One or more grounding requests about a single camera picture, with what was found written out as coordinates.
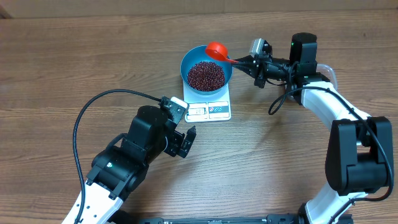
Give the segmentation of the red scoop with blue handle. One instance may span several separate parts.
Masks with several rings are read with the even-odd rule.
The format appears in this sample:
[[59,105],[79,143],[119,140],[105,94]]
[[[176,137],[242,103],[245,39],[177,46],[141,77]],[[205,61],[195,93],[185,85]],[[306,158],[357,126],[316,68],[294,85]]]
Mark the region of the red scoop with blue handle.
[[228,58],[228,49],[219,42],[210,42],[205,48],[205,53],[217,61],[238,63],[238,61]]

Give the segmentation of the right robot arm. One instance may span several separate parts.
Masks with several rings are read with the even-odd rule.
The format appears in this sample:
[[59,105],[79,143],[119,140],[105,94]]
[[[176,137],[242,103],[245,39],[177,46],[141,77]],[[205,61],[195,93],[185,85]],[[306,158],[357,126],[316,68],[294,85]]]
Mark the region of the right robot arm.
[[317,71],[317,36],[292,36],[288,59],[275,58],[264,39],[256,39],[248,56],[232,66],[263,88],[279,81],[285,93],[270,106],[275,114],[288,98],[312,111],[329,129],[326,184],[303,203],[291,223],[352,223],[345,211],[357,202],[380,202],[394,188],[392,125],[384,116],[371,116],[344,99],[331,80]]

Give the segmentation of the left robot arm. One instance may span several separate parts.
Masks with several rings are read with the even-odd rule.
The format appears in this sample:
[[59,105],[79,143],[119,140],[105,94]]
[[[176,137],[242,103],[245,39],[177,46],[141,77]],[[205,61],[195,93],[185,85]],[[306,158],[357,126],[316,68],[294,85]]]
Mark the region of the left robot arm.
[[174,101],[141,106],[128,133],[114,138],[93,159],[84,188],[64,223],[106,223],[145,179],[159,154],[186,157],[196,129],[182,134],[175,128],[187,109],[187,103]]

